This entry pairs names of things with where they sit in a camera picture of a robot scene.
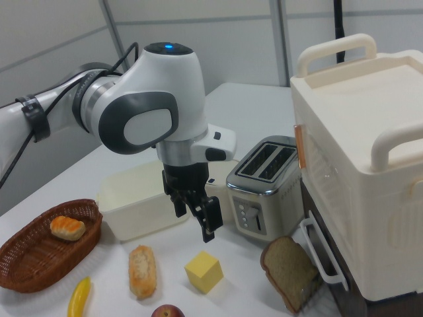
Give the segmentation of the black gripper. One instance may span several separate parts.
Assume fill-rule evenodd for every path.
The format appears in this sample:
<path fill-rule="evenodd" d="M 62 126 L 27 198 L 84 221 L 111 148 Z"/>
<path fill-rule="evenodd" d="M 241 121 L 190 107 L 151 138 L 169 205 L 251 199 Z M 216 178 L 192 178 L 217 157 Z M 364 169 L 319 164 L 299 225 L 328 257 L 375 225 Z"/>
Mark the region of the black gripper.
<path fill-rule="evenodd" d="M 192 212 L 201 226 L 203 241 L 208 243 L 213 240 L 215 231 L 223 226 L 223 219 L 219 199 L 208 197 L 205 190 L 209 177 L 208 164 L 164 164 L 162 175 L 165 193 L 171 198 L 176 217 L 186 214 L 186 206 L 194 207 Z"/>

